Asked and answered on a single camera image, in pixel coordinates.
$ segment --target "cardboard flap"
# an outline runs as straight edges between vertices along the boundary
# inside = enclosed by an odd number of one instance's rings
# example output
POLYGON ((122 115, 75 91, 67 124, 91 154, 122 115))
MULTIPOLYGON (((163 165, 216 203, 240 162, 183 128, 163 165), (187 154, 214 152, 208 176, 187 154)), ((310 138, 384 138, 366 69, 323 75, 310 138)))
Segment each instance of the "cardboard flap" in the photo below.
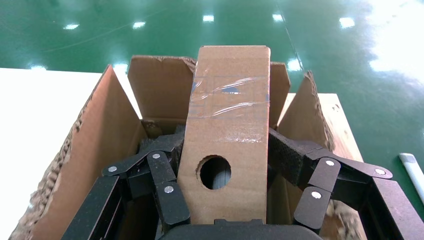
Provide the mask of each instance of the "cardboard flap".
POLYGON ((290 80, 286 65, 271 62, 269 75, 269 127, 276 129, 289 94, 290 80))
POLYGON ((314 76, 308 71, 278 126, 278 132, 293 140, 313 141, 334 150, 333 135, 324 118, 314 76))
POLYGON ((140 120, 108 66, 10 239, 60 239, 101 170, 135 154, 142 135, 140 120))
POLYGON ((196 60, 133 56, 128 80, 143 119, 186 119, 196 60))

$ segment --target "transparent packing tape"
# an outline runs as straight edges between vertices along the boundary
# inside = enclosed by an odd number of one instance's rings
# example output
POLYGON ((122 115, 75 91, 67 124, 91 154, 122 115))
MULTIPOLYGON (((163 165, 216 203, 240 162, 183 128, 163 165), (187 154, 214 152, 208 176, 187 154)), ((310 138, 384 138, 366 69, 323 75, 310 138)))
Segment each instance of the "transparent packing tape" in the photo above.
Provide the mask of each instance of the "transparent packing tape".
POLYGON ((188 119, 207 120, 207 139, 265 143, 268 136, 269 77, 204 76, 193 79, 188 119))
POLYGON ((189 118, 222 116, 268 118, 269 77, 195 77, 191 89, 189 118))

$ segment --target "circular hole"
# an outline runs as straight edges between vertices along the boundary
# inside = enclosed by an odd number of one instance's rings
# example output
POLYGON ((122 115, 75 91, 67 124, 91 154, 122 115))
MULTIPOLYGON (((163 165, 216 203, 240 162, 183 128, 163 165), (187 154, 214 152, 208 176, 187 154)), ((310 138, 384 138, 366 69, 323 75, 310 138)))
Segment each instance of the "circular hole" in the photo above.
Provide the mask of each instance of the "circular hole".
POLYGON ((208 189, 216 190, 228 184, 231 178, 231 167, 222 156, 207 156, 200 169, 201 183, 208 189))

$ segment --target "white object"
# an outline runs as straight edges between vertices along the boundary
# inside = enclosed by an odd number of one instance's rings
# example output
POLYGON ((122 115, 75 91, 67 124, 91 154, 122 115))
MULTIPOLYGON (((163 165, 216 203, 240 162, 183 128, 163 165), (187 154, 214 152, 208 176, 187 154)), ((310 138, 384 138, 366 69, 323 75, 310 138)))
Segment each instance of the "white object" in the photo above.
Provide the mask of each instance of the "white object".
POLYGON ((420 165, 418 165, 414 155, 410 153, 399 153, 399 158, 405 166, 405 169, 411 178, 422 203, 424 204, 424 174, 423 171, 421 171, 420 165))

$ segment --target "green epoxy floor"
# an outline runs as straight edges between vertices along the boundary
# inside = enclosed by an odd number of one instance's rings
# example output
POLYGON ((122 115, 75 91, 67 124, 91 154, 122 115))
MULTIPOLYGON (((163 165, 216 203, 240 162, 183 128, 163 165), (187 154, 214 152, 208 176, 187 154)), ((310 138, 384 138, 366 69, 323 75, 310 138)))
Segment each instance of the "green epoxy floor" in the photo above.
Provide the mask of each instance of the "green epoxy floor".
POLYGON ((102 72, 132 55, 196 57, 202 45, 266 45, 292 91, 312 70, 337 93, 363 159, 420 202, 397 155, 424 168, 422 0, 0 0, 0 68, 102 72))

